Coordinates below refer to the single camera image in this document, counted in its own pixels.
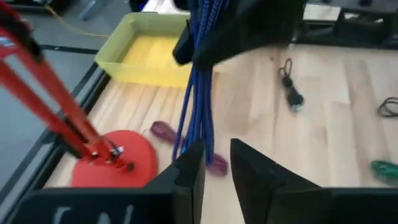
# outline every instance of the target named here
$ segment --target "floor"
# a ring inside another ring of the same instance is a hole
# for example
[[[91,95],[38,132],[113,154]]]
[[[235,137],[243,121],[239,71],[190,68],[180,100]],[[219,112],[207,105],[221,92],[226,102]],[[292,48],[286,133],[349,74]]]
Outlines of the floor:
[[[122,16],[129,13],[128,2],[112,0],[107,1],[105,6],[99,8],[87,21],[83,22],[78,18],[78,15],[89,1],[76,0],[62,15],[63,19],[87,32],[109,35],[117,26]],[[34,29],[33,36],[39,44],[100,49],[106,41],[105,38],[74,34],[64,26],[61,26],[59,21],[50,15],[22,13],[21,16],[29,20]],[[94,58],[94,55],[49,50],[46,50],[44,54],[70,91],[81,80],[93,63]],[[83,98],[90,82],[98,74],[99,69],[76,97],[78,101]],[[26,72],[22,72],[21,76],[51,109],[58,111],[58,106],[41,90],[35,80],[31,79]],[[0,123],[2,124],[2,128],[0,129],[0,144],[2,146],[0,148],[2,154],[0,158],[0,198],[4,199],[0,200],[1,220],[2,215],[7,211],[7,207],[25,186],[25,183],[33,171],[35,171],[50,146],[43,146],[33,153],[32,146],[44,131],[44,123],[39,121],[30,111],[26,110],[4,88],[0,89],[0,102],[3,106],[7,105],[6,110],[0,111]],[[21,169],[20,165],[24,159],[25,169]]]

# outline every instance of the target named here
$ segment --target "red desk lamp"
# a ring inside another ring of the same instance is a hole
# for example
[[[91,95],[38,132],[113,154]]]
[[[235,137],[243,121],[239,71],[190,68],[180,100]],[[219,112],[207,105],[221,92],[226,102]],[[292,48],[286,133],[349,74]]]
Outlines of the red desk lamp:
[[[81,158],[72,174],[72,187],[143,187],[157,175],[157,158],[150,142],[133,131],[101,136],[44,60],[29,28],[0,1],[0,83],[49,128],[62,136]],[[11,66],[18,60],[60,105],[74,126],[60,119]]]

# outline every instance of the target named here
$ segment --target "black cable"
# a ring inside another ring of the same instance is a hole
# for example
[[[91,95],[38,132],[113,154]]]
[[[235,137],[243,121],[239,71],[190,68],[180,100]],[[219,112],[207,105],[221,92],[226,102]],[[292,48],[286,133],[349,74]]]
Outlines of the black cable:
[[[389,97],[379,106],[377,109],[377,113],[385,118],[395,118],[398,117],[398,110],[394,111],[389,108],[390,105],[396,105],[398,108],[398,98],[397,97]]]
[[[294,111],[300,111],[304,105],[304,97],[294,87],[293,80],[290,77],[292,72],[293,61],[288,58],[285,66],[278,70],[278,74],[282,77],[282,84],[286,89],[286,100],[290,108]]]

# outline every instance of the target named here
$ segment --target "red lamp base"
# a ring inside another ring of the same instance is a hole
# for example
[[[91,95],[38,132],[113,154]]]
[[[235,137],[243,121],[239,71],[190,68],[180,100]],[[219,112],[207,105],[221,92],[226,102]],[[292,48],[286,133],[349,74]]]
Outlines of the red lamp base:
[[[117,146],[123,147],[120,155],[133,162],[129,172],[111,166],[92,166],[78,161],[72,174],[72,187],[143,187],[157,175],[157,156],[150,142],[133,131],[113,131],[105,134]]]

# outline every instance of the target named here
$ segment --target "light wood surface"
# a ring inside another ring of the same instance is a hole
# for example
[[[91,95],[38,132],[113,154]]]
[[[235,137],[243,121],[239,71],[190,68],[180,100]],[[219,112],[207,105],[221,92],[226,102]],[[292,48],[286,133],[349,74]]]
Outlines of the light wood surface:
[[[305,97],[299,113],[288,109],[277,69],[293,60],[292,78]],[[213,84],[215,151],[229,159],[231,138],[240,138],[291,171],[321,186],[385,187],[369,163],[398,163],[398,119],[376,108],[398,96],[398,53],[299,45],[261,48],[218,65]],[[89,117],[100,133],[142,133],[170,164],[172,147],[148,131],[162,120],[177,128],[185,90],[111,81]],[[70,182],[75,160],[66,155],[46,187]],[[202,223],[244,223],[231,173],[206,176]]]

